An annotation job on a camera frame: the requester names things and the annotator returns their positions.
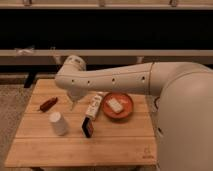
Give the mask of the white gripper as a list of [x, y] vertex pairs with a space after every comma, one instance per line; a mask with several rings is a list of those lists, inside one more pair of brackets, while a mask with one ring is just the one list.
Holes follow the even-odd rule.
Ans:
[[77, 104], [77, 101], [81, 100], [85, 95], [87, 94], [86, 90], [79, 89], [79, 88], [73, 88], [67, 90], [67, 95], [72, 101], [71, 105], [71, 111], [74, 109], [75, 105]]

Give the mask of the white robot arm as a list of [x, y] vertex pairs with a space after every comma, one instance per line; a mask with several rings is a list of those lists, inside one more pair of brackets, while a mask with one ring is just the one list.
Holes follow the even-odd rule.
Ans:
[[81, 57], [71, 55], [55, 83], [74, 101], [88, 91], [157, 96], [158, 171], [213, 171], [213, 69], [150, 62], [88, 71]]

